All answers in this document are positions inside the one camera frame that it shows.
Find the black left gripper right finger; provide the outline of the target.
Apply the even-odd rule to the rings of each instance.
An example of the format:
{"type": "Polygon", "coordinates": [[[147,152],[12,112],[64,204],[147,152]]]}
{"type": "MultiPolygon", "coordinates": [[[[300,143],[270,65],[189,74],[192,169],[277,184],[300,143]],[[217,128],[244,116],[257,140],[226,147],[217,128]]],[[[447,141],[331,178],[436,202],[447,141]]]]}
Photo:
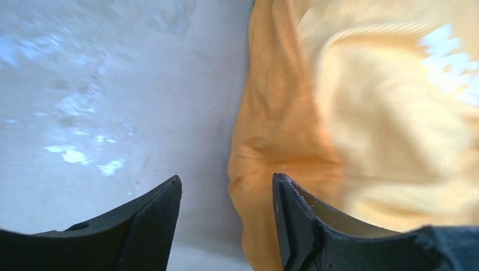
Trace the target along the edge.
{"type": "Polygon", "coordinates": [[[273,209],[283,270],[478,271],[478,227],[399,233],[351,217],[276,173],[273,209]]]}

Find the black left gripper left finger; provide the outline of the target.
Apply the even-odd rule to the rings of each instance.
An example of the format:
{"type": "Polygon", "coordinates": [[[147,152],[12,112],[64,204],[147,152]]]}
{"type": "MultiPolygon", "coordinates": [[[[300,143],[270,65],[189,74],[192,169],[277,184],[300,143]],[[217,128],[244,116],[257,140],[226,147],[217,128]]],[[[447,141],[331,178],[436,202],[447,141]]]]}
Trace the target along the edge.
{"type": "Polygon", "coordinates": [[[173,176],[146,194],[63,231],[1,231],[1,269],[166,270],[182,183],[173,176]]]}

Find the orange Mickey Mouse pillowcase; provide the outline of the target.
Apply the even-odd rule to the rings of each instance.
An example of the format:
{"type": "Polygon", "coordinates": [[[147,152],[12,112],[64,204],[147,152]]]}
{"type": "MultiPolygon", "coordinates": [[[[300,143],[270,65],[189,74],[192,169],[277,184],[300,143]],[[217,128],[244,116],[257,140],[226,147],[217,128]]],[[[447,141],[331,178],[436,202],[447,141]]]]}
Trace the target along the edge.
{"type": "Polygon", "coordinates": [[[393,231],[478,225],[478,2],[255,1],[229,194],[280,270],[272,177],[393,231]]]}

